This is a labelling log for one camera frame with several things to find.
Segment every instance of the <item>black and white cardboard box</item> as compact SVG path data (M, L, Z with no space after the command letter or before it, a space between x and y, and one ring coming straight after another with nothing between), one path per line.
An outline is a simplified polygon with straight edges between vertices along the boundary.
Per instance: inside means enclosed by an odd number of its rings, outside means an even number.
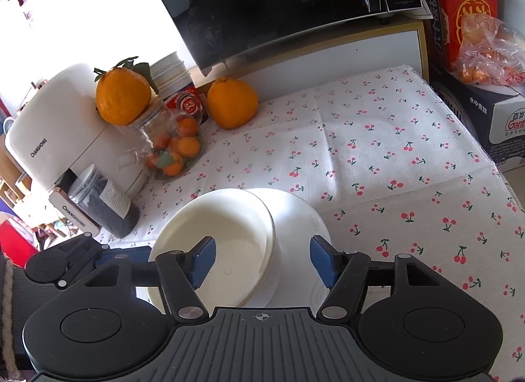
M525 164L525 88L463 84L433 65L430 85L501 172Z

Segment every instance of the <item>glass jar of oranges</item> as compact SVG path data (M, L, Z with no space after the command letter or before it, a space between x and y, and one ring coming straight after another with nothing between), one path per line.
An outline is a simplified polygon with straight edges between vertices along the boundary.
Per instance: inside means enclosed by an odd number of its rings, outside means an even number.
M182 110L168 108L160 98L152 99L128 127L143 140L139 154L156 179L179 177L204 151L197 121Z

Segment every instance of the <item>glass jar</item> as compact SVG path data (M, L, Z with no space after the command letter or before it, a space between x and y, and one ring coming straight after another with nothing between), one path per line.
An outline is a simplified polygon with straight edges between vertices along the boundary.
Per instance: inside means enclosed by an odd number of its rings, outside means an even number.
M94 164L73 182L69 198L86 215L119 239L133 231L140 216L138 207Z
M143 141L138 152L146 167L159 180L183 175L204 151L204 141L195 119L182 110L168 108L159 97L127 127Z

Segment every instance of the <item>red cardboard box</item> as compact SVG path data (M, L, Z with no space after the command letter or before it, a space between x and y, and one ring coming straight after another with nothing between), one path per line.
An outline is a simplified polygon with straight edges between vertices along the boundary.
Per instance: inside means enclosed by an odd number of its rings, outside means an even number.
M427 23L430 57L448 71L463 41L461 19L465 13L498 17L498 0L427 0L434 19Z

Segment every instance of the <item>cherry print tablecloth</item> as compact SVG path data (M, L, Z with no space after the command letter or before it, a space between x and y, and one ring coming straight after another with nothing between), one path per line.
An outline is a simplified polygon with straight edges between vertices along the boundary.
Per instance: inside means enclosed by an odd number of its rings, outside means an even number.
M505 340L493 367L525 374L525 217L481 147L403 66L260 105L249 124L204 127L206 153L171 183L151 180L142 216L112 247L153 244L170 217L218 188L277 188L322 216L334 245L375 260L412 253L489 307Z

